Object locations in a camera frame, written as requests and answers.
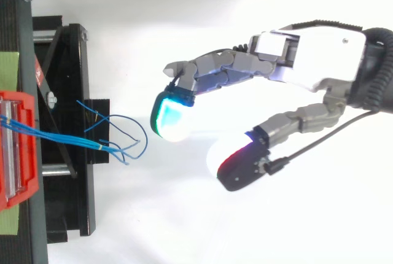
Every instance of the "coiled cable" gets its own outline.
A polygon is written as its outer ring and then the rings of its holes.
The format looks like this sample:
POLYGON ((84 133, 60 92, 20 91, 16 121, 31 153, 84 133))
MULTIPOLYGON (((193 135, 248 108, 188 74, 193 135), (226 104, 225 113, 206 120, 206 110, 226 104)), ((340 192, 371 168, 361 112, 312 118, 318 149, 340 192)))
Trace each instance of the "coiled cable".
POLYGON ((368 41, 382 43, 386 51, 379 71, 367 90, 363 105, 366 110, 379 112, 384 93, 393 79, 393 32, 385 28, 372 28, 366 29, 363 33, 368 41))

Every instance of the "green tape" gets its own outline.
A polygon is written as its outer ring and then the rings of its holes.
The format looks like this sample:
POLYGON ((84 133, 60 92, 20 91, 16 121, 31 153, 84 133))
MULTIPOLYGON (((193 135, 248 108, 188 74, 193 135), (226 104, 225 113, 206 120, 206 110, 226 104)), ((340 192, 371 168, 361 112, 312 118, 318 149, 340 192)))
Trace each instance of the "green tape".
POLYGON ((0 90, 17 90, 19 52, 0 52, 0 90))
MULTIPOLYGON (((0 90, 17 91, 19 52, 0 52, 0 90)), ((0 235, 18 235, 19 205, 0 211, 0 235)))
POLYGON ((0 235, 18 235, 19 205, 0 212, 0 235))

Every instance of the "red label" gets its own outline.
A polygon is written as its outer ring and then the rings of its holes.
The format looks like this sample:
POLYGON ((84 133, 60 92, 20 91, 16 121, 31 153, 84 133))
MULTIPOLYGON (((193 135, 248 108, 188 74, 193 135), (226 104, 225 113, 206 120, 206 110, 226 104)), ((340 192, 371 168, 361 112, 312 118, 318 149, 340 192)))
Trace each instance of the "red label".
POLYGON ((41 86, 42 80, 44 79, 44 73, 42 72, 41 65, 36 57, 36 80, 38 87, 41 86))

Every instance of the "wire bundle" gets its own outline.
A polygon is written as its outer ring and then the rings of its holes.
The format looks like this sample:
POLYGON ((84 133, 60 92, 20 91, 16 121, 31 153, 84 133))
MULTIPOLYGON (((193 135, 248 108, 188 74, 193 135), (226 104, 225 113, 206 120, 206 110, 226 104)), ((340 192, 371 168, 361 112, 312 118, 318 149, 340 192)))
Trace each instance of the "wire bundle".
POLYGON ((128 158, 130 158, 132 160, 136 160, 141 155, 143 155, 143 153, 146 151, 146 148, 147 148, 148 138, 147 138, 147 134, 146 134, 145 129, 143 128, 143 126, 139 122, 137 122, 133 118, 126 117, 124 115, 108 115, 107 117, 105 117, 105 116, 101 115, 100 113, 98 113, 97 111, 94 111, 93 109, 90 109, 89 107, 85 106, 80 101, 77 101, 77 102, 82 107, 87 109, 88 111, 93 112, 94 114, 96 114, 96 115, 98 115, 98 116, 100 116, 102 118, 100 121, 96 122, 93 126, 87 128, 84 132, 90 131, 91 129, 93 129, 94 127, 98 126, 102 122, 108 122, 109 124, 114 126, 116 129, 118 129, 120 132, 122 132, 123 134, 127 135, 128 137, 130 137, 134 141, 134 143, 132 143, 130 146, 121 148, 118 144, 116 144, 114 142, 106 141, 106 140, 102 140, 102 139, 100 139, 99 141, 102 142, 103 144, 95 142, 95 141, 92 141, 92 140, 89 140, 89 139, 77 137, 77 136, 44 132, 44 131, 32 128, 30 126, 27 126, 27 125, 25 125, 23 123, 20 123, 20 122, 16 121, 16 120, 12 120, 10 118, 7 118, 4 115, 0 115, 1 126, 3 126, 4 128, 10 129, 10 130, 12 130, 14 132, 18 132, 18 133, 21 133, 21 134, 34 136, 34 137, 37 137, 37 138, 44 138, 46 140, 50 140, 50 141, 57 142, 57 143, 69 144, 71 146, 81 146, 81 147, 85 147, 87 149, 93 149, 93 150, 104 150, 104 151, 110 153, 111 155, 113 155, 116 159, 118 159, 118 161, 120 161, 121 163, 123 163, 125 165, 129 165, 129 163, 126 161, 125 157, 128 157, 128 158), (132 137, 131 135, 129 135, 128 133, 124 132, 123 130, 121 130, 116 125, 114 125, 109 120, 111 117, 126 118, 126 119, 131 120, 131 121, 135 122, 136 124, 138 124, 138 126, 142 129, 142 131, 143 131, 143 133, 145 135, 145 138, 146 138, 146 144, 145 144, 144 149, 142 150, 142 152, 138 156, 133 157, 130 154, 126 153, 126 150, 128 150, 128 149, 136 146, 137 144, 139 144, 140 140, 135 139, 134 137, 132 137))

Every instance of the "metal rod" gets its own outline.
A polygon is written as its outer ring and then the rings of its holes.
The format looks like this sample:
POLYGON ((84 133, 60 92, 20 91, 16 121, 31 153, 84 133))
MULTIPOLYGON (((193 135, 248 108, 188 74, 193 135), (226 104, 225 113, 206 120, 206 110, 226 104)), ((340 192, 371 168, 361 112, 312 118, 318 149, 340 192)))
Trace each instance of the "metal rod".
POLYGON ((56 30, 51 31, 34 31, 33 41, 34 43, 51 43, 55 36, 56 30))
POLYGON ((71 175, 66 164, 42 165, 43 176, 67 176, 71 175))
POLYGON ((52 40, 53 40, 53 36, 51 35, 33 37, 34 43, 51 43, 52 40))

